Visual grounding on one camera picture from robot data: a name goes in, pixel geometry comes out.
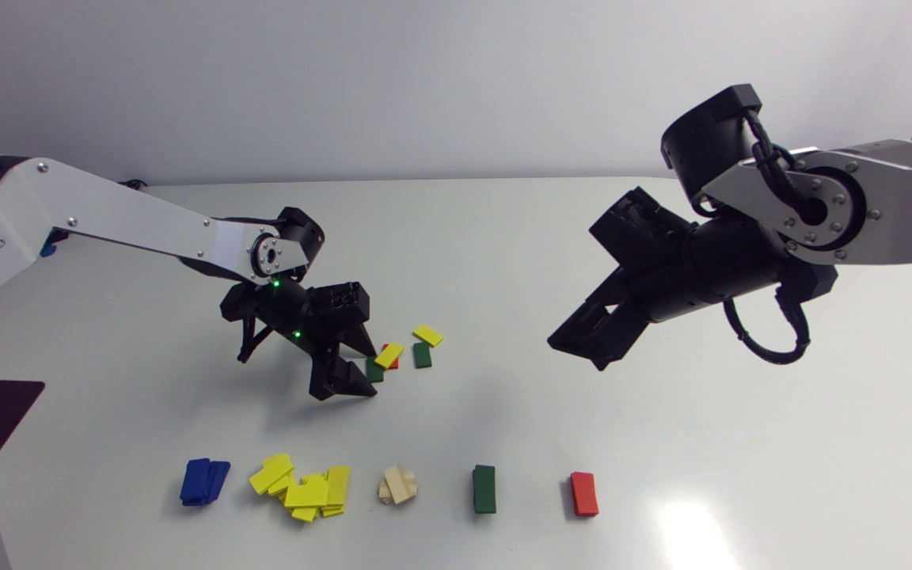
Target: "stack of blue blocks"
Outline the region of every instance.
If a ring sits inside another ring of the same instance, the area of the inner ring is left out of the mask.
[[[211,462],[209,458],[192,459],[185,466],[185,479],[181,483],[181,504],[187,507],[208,505],[220,496],[221,487],[230,462]]]

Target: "tabletop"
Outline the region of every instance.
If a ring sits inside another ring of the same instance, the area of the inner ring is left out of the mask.
[[[665,178],[407,180],[148,188],[210,216],[296,206],[326,242],[307,286],[359,281],[376,345],[409,353],[378,396],[307,394],[274,336],[235,360],[231,282],[73,237],[0,289],[0,378],[47,389],[0,453],[16,568],[901,568],[912,566],[912,266],[842,267],[804,306],[790,366],[735,339],[720,307],[651,325],[598,372],[547,336],[615,267],[587,228],[636,185],[691,217]],[[761,343],[792,333],[771,290],[738,302]],[[348,358],[361,361],[357,353]],[[247,477],[351,466],[347,512],[291,519]],[[184,507],[193,458],[231,462]],[[376,496],[399,463],[419,494]],[[495,515],[471,470],[496,467]],[[577,519],[568,477],[595,475]]]

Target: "wooden block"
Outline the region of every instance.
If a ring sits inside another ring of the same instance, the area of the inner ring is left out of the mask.
[[[261,495],[268,491],[269,487],[281,477],[290,473],[293,468],[294,465],[291,463],[290,455],[272,455],[263,459],[263,469],[258,470],[256,475],[249,477],[249,483],[256,490],[256,494]]]
[[[431,347],[428,343],[414,343],[410,350],[413,352],[413,367],[431,368]]]
[[[413,476],[412,472],[405,470],[403,472],[403,482],[406,483],[406,488],[410,491],[410,494],[417,494],[417,479]]]
[[[367,376],[368,382],[382,382],[385,379],[382,368],[379,368],[379,365],[375,363],[374,356],[369,356],[365,359],[365,376]]]
[[[379,500],[385,504],[392,503],[392,493],[390,493],[390,485],[386,483],[386,480],[383,479],[379,482]]]
[[[390,343],[386,345],[385,349],[379,353],[379,356],[375,358],[375,363],[378,364],[381,368],[388,368],[392,366],[393,362],[396,362],[396,359],[399,358],[399,355],[403,352],[403,345],[398,343]]]
[[[442,340],[445,340],[444,336],[434,331],[431,327],[428,327],[428,325],[421,325],[420,327],[413,329],[413,336],[417,336],[417,338],[424,340],[424,342],[430,344],[432,348],[439,346],[439,343],[441,343]]]
[[[403,481],[403,473],[399,469],[399,465],[391,466],[391,468],[385,470],[384,475],[386,484],[389,486],[389,494],[392,495],[394,503],[401,504],[413,496],[410,494],[408,487],[406,487],[406,482]]]
[[[576,506],[576,516],[597,516],[597,489],[593,484],[593,473],[575,472],[572,479],[572,502]]]
[[[297,520],[304,520],[305,523],[311,523],[319,515],[319,507],[304,507],[291,510],[291,516]]]
[[[329,484],[329,494],[326,504],[344,506],[347,503],[347,484],[351,480],[351,468],[347,465],[334,465],[326,472],[326,483]]]
[[[287,472],[287,475],[280,477],[276,480],[276,483],[271,484],[267,489],[267,494],[269,495],[279,495],[285,491],[288,491],[290,487],[297,486],[298,482],[294,480],[294,470],[291,469]]]
[[[323,479],[322,473],[304,476],[301,484],[291,488],[283,498],[286,508],[298,507],[325,507],[329,498],[329,483]]]
[[[382,345],[382,350],[385,350],[385,349],[387,349],[387,348],[389,348],[389,347],[390,347],[390,346],[389,346],[388,344],[384,344],[384,345]],[[390,371],[395,371],[397,368],[399,368],[399,357],[397,357],[396,360],[394,360],[394,361],[392,362],[392,364],[389,365],[389,368],[388,368],[388,369],[389,369]]]

